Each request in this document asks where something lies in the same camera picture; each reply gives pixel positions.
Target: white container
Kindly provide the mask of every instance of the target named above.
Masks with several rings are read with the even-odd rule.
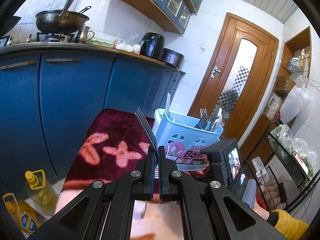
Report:
[[[167,116],[164,109],[156,110],[153,131],[158,147],[164,146],[166,158],[174,160],[180,171],[203,170],[208,159],[200,150],[216,143],[223,131],[221,126],[214,132],[207,131],[209,122],[204,130],[196,129],[198,122],[199,119],[179,112],[169,111]]]
[[[256,176],[259,183],[264,184],[264,182],[267,182],[270,180],[269,174],[267,173],[266,168],[264,167],[259,156],[252,159],[252,164],[256,169]]]

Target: wooden door frame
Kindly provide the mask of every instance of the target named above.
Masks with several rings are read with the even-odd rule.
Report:
[[[258,106],[259,106],[259,104],[260,104],[260,102],[261,102],[261,100],[263,98],[264,93],[266,92],[266,88],[268,86],[268,83],[269,83],[269,80],[270,80],[270,76],[271,76],[275,61],[276,61],[276,54],[277,54],[277,51],[278,51],[279,40],[274,35],[272,35],[271,33],[267,32],[266,30],[262,29],[261,27],[255,25],[254,23],[252,23],[252,22],[250,22],[250,21],[248,21],[246,19],[243,19],[243,18],[241,18],[241,17],[239,17],[237,15],[234,15],[232,13],[227,13],[226,14],[226,17],[224,19],[223,26],[222,26],[222,29],[220,31],[220,35],[219,35],[216,47],[215,47],[215,49],[213,51],[211,60],[209,62],[207,70],[206,70],[206,72],[204,74],[204,77],[202,79],[201,85],[200,85],[199,90],[198,90],[198,92],[196,94],[196,97],[193,100],[193,103],[192,103],[192,105],[191,105],[191,107],[189,109],[188,115],[193,116],[192,113],[196,110],[196,105],[198,104],[198,102],[199,102],[199,100],[201,98],[201,95],[202,95],[202,93],[204,91],[204,88],[206,86],[206,83],[207,83],[208,79],[210,78],[211,73],[213,71],[214,63],[217,60],[217,57],[218,57],[218,54],[219,54],[219,51],[220,51],[224,36],[226,34],[226,31],[227,31],[228,24],[229,24],[229,21],[230,21],[231,18],[236,19],[236,20],[238,20],[240,22],[243,22],[243,23],[249,25],[250,27],[252,27],[254,29],[257,29],[258,31],[262,32],[263,34],[267,35],[268,37],[270,37],[271,39],[273,39],[275,41],[275,45],[274,45],[274,48],[273,48],[273,52],[274,53],[273,53],[273,57],[271,58],[270,65],[268,67],[268,74],[267,74],[267,76],[266,76],[266,78],[265,78],[265,80],[263,82],[262,89],[261,89],[261,91],[260,91],[260,93],[259,93],[259,95],[257,97],[257,100],[254,103],[253,109],[250,112],[249,117],[247,118],[247,120],[245,122],[245,125],[244,125],[245,128],[247,128],[249,123],[251,122],[254,114],[256,113],[256,111],[258,109]]]

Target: metal screw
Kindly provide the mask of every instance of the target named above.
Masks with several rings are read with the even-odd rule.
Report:
[[[140,171],[133,171],[131,172],[131,176],[132,177],[139,177],[141,175],[141,172]]]
[[[171,174],[174,177],[180,177],[182,175],[181,171],[173,171],[173,172],[171,172]]]
[[[92,184],[92,186],[93,186],[94,188],[100,188],[100,187],[102,187],[102,185],[103,185],[103,182],[100,181],[100,180],[97,180],[97,181],[95,181],[95,182]]]
[[[221,183],[214,180],[212,182],[210,182],[210,186],[213,187],[213,188],[220,188],[221,187]]]

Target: frying pan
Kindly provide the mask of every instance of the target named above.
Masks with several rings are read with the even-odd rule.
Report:
[[[80,12],[68,11],[74,0],[67,0],[63,10],[48,10],[36,14],[36,26],[43,33],[69,34],[79,30],[90,18],[83,15],[91,6]]]
[[[21,17],[19,16],[12,16],[7,25],[5,26],[4,30],[0,33],[0,37],[5,36],[9,31],[12,30],[13,27],[20,21]]]

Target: person's hand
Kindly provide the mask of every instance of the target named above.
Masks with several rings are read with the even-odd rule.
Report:
[[[264,210],[262,207],[260,207],[256,200],[254,200],[252,210],[256,212],[259,216],[261,216],[264,220],[267,220],[270,216],[270,213],[267,210]]]

